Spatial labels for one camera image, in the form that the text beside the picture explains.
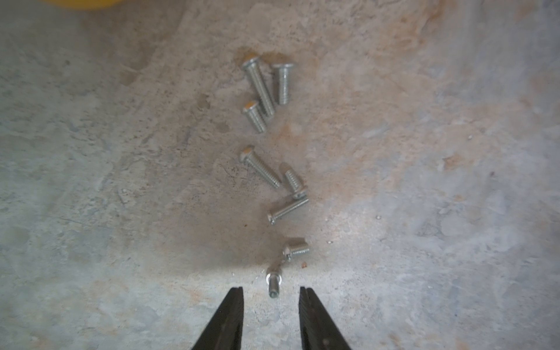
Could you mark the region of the yellow plastic storage box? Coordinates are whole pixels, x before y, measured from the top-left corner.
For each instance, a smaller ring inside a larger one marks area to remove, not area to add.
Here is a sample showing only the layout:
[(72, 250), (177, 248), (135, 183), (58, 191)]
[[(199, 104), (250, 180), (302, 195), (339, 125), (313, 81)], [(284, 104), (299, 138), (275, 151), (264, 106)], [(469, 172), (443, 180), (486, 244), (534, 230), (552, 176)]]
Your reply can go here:
[(100, 10), (112, 7), (123, 0), (44, 0), (48, 4), (71, 10)]

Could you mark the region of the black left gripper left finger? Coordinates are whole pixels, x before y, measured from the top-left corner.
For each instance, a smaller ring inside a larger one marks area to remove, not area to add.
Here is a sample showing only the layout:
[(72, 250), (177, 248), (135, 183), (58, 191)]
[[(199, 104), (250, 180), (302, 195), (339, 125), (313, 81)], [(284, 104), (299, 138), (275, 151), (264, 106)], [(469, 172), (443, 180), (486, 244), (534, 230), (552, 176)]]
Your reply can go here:
[(192, 350), (240, 350), (243, 321), (243, 288), (233, 287), (210, 319)]

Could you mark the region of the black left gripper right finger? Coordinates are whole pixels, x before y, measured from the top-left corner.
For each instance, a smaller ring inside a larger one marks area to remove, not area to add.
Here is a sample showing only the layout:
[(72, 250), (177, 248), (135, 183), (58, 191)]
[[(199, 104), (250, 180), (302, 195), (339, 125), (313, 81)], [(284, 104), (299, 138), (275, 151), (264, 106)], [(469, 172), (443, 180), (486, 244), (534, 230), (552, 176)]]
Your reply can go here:
[(298, 310), (303, 350), (351, 350), (312, 288), (300, 288)]

